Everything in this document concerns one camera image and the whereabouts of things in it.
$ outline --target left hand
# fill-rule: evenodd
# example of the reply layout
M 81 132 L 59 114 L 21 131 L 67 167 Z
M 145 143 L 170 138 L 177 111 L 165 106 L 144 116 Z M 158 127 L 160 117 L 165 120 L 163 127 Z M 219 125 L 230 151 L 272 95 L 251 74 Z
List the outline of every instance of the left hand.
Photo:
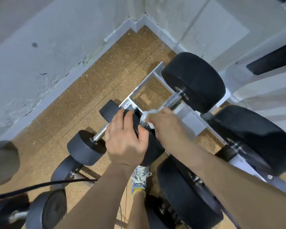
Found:
M 148 147 L 149 132 L 138 126 L 139 138 L 133 129 L 133 113 L 127 112 L 123 119 L 124 109 L 113 117 L 105 132 L 106 147 L 112 163 L 129 165 L 133 168 L 140 165 Z

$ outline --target forearm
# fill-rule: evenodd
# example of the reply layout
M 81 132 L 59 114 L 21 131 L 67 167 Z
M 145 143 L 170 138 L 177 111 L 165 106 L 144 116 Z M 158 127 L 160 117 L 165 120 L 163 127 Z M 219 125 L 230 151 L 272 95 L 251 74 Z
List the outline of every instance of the forearm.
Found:
M 171 153 L 204 181 L 242 229 L 286 228 L 285 193 L 193 142 Z
M 114 228 L 119 204 L 132 172 L 133 168 L 127 165 L 111 163 L 57 229 Z

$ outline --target sneaker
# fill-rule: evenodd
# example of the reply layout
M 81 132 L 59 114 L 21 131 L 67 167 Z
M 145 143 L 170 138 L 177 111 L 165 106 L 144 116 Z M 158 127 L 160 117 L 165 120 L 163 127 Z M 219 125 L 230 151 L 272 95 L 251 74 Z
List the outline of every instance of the sneaker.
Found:
M 145 192 L 146 189 L 146 179 L 151 176 L 152 173 L 149 172 L 148 167 L 138 165 L 131 175 L 132 187 L 131 195 L 136 191 Z

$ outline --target speckled floor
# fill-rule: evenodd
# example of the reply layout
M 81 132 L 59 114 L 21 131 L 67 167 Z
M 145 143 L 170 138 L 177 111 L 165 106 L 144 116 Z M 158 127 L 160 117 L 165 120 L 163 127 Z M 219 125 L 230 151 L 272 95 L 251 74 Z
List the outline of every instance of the speckled floor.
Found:
M 50 181 L 51 175 L 69 154 L 68 141 L 81 129 L 99 131 L 105 120 L 99 109 L 110 99 L 124 100 L 134 88 L 161 62 L 167 64 L 175 53 L 147 27 L 137 34 L 129 30 L 94 65 L 61 94 L 29 127 L 23 130 L 13 143 L 19 150 L 21 166 L 11 181 L 0 186 L 0 193 Z M 143 109 L 158 108 L 170 93 L 156 80 L 151 80 L 135 101 Z M 196 142 L 216 153 L 221 147 L 214 136 L 203 131 Z M 153 165 L 152 193 L 160 194 L 155 169 L 165 158 L 161 156 Z M 89 167 L 102 175 L 110 163 L 105 154 Z M 49 188 L 29 192 L 31 200 Z M 66 187 L 68 210 L 82 198 L 89 187 L 84 183 Z M 122 220 L 127 222 L 131 210 L 131 182 L 128 183 L 121 201 Z M 234 228 L 225 219 L 216 228 Z

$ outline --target cable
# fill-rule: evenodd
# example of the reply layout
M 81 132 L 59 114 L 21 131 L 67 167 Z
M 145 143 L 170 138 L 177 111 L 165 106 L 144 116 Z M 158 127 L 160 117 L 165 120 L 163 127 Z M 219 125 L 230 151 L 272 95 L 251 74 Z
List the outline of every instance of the cable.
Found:
M 0 200 L 3 198 L 14 197 L 16 195 L 23 194 L 23 193 L 28 192 L 28 191 L 32 191 L 35 189 L 39 189 L 41 187 L 51 186 L 51 185 L 55 185 L 55 184 L 72 183 L 72 182 L 96 182 L 96 181 L 97 181 L 97 179 L 81 178 L 81 179 L 74 179 L 74 180 L 61 180 L 61 181 L 44 182 L 44 183 L 40 183 L 40 184 L 33 185 L 30 187 L 26 187 L 23 189 L 19 189 L 16 191 L 0 194 Z

